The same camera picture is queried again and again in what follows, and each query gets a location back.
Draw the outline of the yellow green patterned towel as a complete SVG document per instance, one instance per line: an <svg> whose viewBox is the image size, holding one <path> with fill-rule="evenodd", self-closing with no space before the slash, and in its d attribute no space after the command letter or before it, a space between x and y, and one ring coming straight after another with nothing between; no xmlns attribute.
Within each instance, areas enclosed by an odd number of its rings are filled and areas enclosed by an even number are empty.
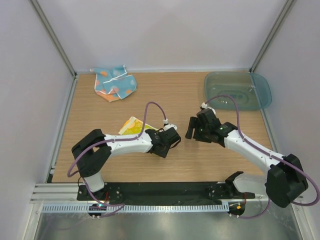
<svg viewBox="0 0 320 240"><path fill-rule="evenodd" d="M131 116L122 128L119 130L119 135L134 135L139 134L143 127L143 121Z"/></svg>

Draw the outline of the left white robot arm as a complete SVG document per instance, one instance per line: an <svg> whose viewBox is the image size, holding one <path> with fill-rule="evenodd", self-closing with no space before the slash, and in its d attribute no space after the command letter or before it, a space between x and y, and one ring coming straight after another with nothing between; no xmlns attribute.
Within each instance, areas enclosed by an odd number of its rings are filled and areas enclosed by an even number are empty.
<svg viewBox="0 0 320 240"><path fill-rule="evenodd" d="M101 200L106 194L101 169L109 158L130 153L150 153L166 158L181 141L174 127L146 129L141 135L109 135L94 129L71 148L77 172L84 179L88 194Z"/></svg>

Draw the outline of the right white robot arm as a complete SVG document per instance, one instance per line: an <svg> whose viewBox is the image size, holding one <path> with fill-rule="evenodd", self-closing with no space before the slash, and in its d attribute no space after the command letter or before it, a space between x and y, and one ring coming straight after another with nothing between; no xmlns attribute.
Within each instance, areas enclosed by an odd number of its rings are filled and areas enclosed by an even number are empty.
<svg viewBox="0 0 320 240"><path fill-rule="evenodd" d="M185 137L219 144L242 155L266 173L266 179L262 180L244 173L236 176L225 185L225 192L231 198L237 198L243 192L256 193L268 196L277 206L285 208L309 187L298 157L293 154L283 156L255 141L248 141L230 122L222 124L215 119L205 123L192 116Z"/></svg>

